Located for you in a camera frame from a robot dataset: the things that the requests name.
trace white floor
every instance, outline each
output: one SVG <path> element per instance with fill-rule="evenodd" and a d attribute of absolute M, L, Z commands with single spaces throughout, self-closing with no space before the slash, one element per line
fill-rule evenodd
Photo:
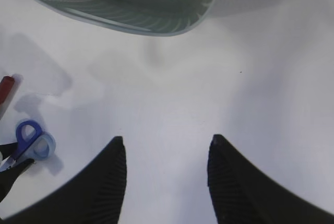
<path fill-rule="evenodd" d="M 216 223 L 206 187 L 215 133 L 334 213 L 334 0 L 218 0 L 200 26 L 171 38 L 100 28 L 34 0 L 0 7 L 0 76 L 23 77 L 1 143 L 26 118 L 57 141 L 55 157 L 19 177 L 1 217 L 47 196 L 122 135 L 120 224 Z"/>

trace scissors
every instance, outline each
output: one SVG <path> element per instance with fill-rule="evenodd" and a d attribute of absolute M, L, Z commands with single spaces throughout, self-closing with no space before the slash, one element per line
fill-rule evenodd
<path fill-rule="evenodd" d="M 23 137 L 26 126 L 34 129 L 32 137 Z M 0 167 L 0 172 L 19 165 L 28 159 L 45 160 L 54 153 L 56 142 L 51 135 L 44 133 L 36 121 L 25 121 L 16 128 L 17 148 Z"/>

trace blue scissor handle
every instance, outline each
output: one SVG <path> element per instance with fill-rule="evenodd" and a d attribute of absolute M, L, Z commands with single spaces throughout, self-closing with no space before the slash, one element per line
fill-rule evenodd
<path fill-rule="evenodd" d="M 44 142 L 44 150 L 38 150 L 37 146 Z M 46 160 L 50 157 L 54 150 L 56 149 L 56 142 L 49 134 L 42 134 L 39 136 L 35 142 L 21 155 L 21 157 L 16 161 L 16 164 L 20 164 L 26 159 L 34 160 Z"/>
<path fill-rule="evenodd" d="M 22 130 L 25 126 L 32 126 L 34 128 L 35 133 L 31 138 L 23 138 Z M 11 157 L 15 160 L 20 158 L 20 156 L 37 140 L 41 134 L 42 128 L 36 121 L 29 120 L 19 124 L 16 128 L 17 149 L 13 152 Z"/>

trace scissor blade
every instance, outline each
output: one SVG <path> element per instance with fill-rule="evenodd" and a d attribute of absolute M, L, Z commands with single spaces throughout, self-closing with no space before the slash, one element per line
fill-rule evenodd
<path fill-rule="evenodd" d="M 6 162 L 0 167 L 0 172 L 3 172 L 11 168 L 15 164 L 15 160 L 12 157 L 9 157 Z"/>

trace red pen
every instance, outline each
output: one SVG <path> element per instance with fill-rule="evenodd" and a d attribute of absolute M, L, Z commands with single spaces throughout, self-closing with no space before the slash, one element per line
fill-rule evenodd
<path fill-rule="evenodd" d="M 10 92 L 13 89 L 13 86 L 15 84 L 15 79 L 10 76 L 5 76 L 0 82 L 0 120 L 4 116 L 4 113 L 6 109 L 8 108 L 9 101 L 6 100 L 10 99 L 8 95 L 10 95 Z"/>
<path fill-rule="evenodd" d="M 0 82 L 0 106 L 6 101 L 15 80 L 13 77 L 5 76 Z"/>

